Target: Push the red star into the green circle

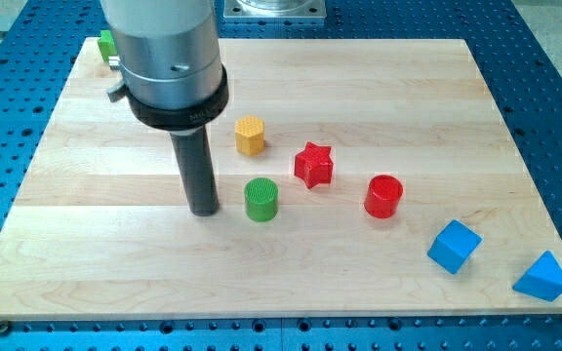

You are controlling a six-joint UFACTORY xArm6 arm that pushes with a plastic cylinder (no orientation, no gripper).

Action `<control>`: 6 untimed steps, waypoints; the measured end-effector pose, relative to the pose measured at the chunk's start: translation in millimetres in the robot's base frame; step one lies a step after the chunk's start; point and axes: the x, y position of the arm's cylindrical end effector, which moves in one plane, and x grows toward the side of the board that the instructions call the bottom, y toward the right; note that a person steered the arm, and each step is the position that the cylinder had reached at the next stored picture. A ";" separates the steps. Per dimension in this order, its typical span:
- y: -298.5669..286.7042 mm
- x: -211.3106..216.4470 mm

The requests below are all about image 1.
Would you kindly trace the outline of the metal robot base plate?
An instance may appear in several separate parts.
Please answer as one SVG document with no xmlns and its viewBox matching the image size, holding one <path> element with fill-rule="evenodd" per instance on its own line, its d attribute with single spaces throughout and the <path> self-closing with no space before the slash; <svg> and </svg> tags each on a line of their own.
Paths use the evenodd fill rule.
<svg viewBox="0 0 562 351">
<path fill-rule="evenodd" d="M 246 19 L 317 19 L 327 16 L 325 0 L 225 0 L 223 17 Z"/>
</svg>

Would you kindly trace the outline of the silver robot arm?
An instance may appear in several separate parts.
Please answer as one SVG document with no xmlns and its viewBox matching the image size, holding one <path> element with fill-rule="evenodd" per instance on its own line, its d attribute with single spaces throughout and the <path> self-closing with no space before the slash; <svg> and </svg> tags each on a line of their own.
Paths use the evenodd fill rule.
<svg viewBox="0 0 562 351">
<path fill-rule="evenodd" d="M 210 0 L 101 0 L 126 98 L 147 126 L 185 134 L 218 117 L 228 101 L 214 3 Z"/>
</svg>

